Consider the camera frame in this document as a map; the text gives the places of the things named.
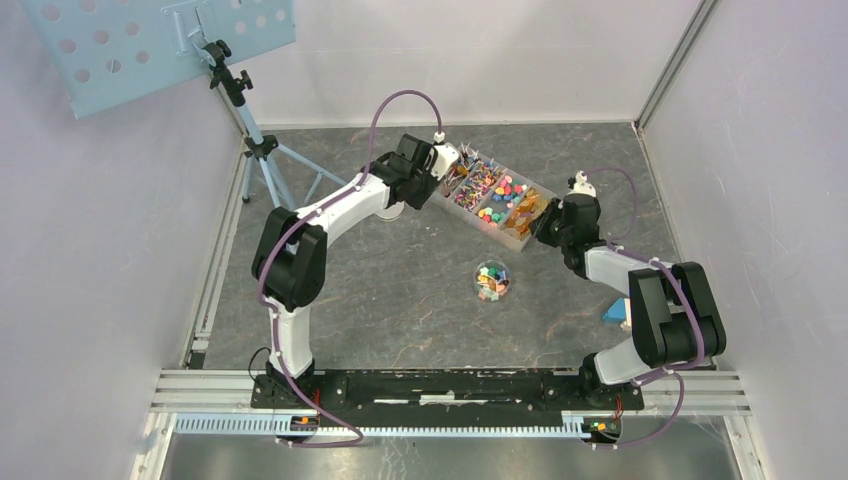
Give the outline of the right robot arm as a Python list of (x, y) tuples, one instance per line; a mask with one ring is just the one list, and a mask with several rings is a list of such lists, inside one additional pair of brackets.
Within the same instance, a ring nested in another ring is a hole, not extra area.
[(641, 386), (698, 367), (727, 346), (705, 269), (696, 262), (666, 263), (602, 239), (600, 213), (597, 198), (568, 194), (530, 224), (534, 238), (559, 249), (570, 271), (630, 302), (629, 338), (588, 355), (579, 369), (578, 396), (591, 408), (606, 406), (618, 386)]

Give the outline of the silver round jar lid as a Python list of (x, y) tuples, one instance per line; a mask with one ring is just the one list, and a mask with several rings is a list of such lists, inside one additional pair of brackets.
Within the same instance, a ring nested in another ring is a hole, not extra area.
[(395, 203), (383, 210), (375, 213), (376, 217), (385, 222), (397, 220), (405, 209), (405, 204), (402, 202)]

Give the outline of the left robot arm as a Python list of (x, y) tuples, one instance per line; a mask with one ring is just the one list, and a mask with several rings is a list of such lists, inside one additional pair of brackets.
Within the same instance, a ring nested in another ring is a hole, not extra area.
[(460, 158), (449, 143), (405, 134), (336, 192), (295, 211), (278, 207), (269, 214), (252, 274), (271, 327), (266, 374), (288, 406), (302, 407), (314, 394), (310, 310), (325, 283), (329, 247), (393, 206), (421, 209)]

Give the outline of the small clear glass jar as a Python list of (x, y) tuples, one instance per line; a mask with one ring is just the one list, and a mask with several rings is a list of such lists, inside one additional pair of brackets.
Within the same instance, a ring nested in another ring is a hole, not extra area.
[(508, 267), (497, 260), (481, 262), (474, 270), (473, 279), (478, 298), (490, 302), (502, 299), (513, 284)]

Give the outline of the clear compartment candy box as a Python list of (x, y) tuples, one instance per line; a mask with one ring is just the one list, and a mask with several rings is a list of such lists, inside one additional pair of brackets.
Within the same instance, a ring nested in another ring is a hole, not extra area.
[(459, 162), (430, 200), (506, 248), (522, 251), (531, 238), (530, 223), (555, 194), (468, 144), (457, 150)]

